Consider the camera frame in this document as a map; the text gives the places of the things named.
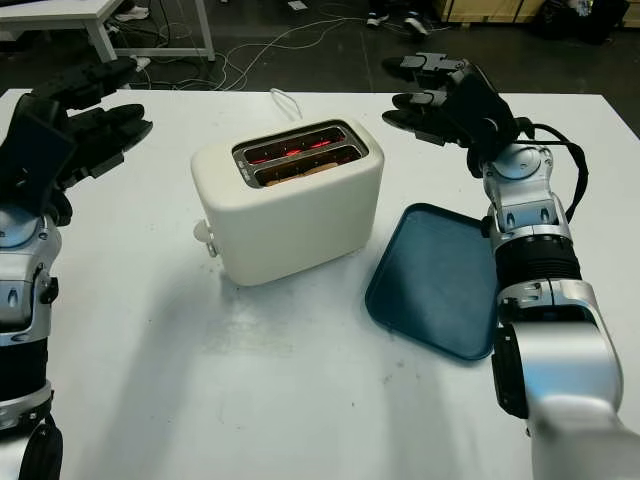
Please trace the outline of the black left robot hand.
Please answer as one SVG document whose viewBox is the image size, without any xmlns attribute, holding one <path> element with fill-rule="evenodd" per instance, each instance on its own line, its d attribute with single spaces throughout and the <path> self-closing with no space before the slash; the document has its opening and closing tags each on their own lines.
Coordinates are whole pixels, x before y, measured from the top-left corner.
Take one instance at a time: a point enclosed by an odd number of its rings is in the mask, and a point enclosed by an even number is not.
<svg viewBox="0 0 640 480">
<path fill-rule="evenodd" d="M 82 64 L 34 87 L 35 97 L 55 103 L 55 130 L 72 142 L 72 152 L 53 180 L 45 213 L 58 226 L 71 222 L 73 209 L 66 191 L 87 177 L 94 179 L 124 162 L 124 153 L 140 143 L 153 123 L 140 104 L 104 109 L 100 102 L 129 82 L 137 61 L 122 57 L 99 64 Z"/>
</svg>

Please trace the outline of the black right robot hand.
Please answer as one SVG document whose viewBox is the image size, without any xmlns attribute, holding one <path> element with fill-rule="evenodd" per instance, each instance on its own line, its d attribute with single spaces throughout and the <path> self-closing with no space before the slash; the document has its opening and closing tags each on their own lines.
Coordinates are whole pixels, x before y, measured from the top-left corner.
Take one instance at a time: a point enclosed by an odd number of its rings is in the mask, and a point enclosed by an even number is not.
<svg viewBox="0 0 640 480">
<path fill-rule="evenodd" d="M 467 168 L 480 177 L 482 163 L 503 144 L 500 97 L 482 69 L 466 59 L 428 52 L 386 58 L 382 67 L 416 85 L 414 92 L 392 97 L 383 121 L 418 140 L 466 149 Z"/>
</svg>

